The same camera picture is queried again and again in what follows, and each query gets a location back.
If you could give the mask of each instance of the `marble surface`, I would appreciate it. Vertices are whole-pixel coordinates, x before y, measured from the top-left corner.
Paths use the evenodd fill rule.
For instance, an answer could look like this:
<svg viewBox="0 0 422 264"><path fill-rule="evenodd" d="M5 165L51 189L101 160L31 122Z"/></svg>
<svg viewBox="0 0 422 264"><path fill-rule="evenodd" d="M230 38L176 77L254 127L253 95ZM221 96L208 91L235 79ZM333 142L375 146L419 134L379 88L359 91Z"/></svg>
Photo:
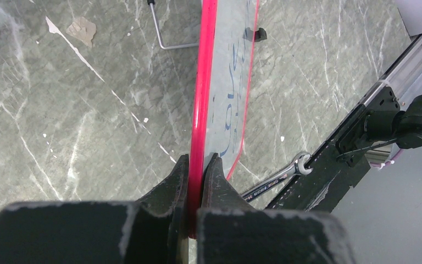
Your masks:
<svg viewBox="0 0 422 264"><path fill-rule="evenodd" d="M197 40L185 3L157 3L166 44ZM238 191L313 152L410 43L393 0L261 0L258 25ZM141 197L189 152L196 64L158 47L144 0L0 0L0 208Z"/></svg>

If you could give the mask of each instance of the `black cable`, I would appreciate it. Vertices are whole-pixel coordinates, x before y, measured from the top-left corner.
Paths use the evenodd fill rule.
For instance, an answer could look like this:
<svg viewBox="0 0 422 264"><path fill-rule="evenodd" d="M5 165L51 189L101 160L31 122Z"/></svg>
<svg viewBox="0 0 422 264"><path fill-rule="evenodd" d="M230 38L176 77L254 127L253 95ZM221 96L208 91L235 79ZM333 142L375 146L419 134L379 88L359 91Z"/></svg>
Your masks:
<svg viewBox="0 0 422 264"><path fill-rule="evenodd" d="M337 160L343 161L344 159L352 157L353 155L355 155L358 152L365 152L366 153L369 150L373 150L373 149L377 149L378 147L384 147L384 146L387 146L387 145L390 145L390 144L394 144L397 141L398 141L398 139L391 139L391 140L388 140L388 141L385 141L383 143L379 143L379 144L376 144L376 145L373 145L373 146L359 148L357 150L345 152L344 154L340 154L339 156L337 156Z"/></svg>

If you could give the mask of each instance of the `wrench head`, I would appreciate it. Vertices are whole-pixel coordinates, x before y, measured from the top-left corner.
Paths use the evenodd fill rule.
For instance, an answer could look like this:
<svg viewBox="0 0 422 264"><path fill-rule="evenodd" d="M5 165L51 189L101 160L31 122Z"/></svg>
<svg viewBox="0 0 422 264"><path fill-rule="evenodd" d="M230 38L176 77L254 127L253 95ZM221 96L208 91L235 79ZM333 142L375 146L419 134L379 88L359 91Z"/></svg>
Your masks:
<svg viewBox="0 0 422 264"><path fill-rule="evenodd" d="M298 172L300 172L301 175L308 175L313 171L313 168L306 169L305 165L312 157L309 153L300 153L297 155L297 163L298 163Z"/></svg>

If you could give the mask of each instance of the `gray marble table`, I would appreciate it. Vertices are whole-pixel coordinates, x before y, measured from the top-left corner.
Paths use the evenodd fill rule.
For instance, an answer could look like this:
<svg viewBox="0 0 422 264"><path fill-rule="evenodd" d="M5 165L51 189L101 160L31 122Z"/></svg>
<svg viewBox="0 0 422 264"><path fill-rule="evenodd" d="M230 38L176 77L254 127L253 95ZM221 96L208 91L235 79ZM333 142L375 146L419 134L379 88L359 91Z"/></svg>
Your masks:
<svg viewBox="0 0 422 264"><path fill-rule="evenodd" d="M166 43L197 40L186 2L157 1ZM259 26L238 191L314 151L410 43L393 0L261 0ZM0 208L141 197L189 152L196 64L158 47L144 0L0 0Z"/></svg>

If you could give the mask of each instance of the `silver wrench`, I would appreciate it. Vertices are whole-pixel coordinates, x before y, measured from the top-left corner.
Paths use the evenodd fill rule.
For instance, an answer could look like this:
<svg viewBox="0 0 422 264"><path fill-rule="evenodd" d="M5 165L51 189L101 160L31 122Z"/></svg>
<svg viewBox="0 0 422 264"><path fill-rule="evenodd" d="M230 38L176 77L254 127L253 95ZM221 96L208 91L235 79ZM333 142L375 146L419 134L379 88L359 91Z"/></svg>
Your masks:
<svg viewBox="0 0 422 264"><path fill-rule="evenodd" d="M313 169L305 168L305 164L307 164L310 158L311 154L307 152L300 152L289 165L241 194L242 198L244 198L247 202L251 202L260 197L263 193L272 189L274 186L282 183L284 180L288 180L290 182L296 175L310 174Z"/></svg>

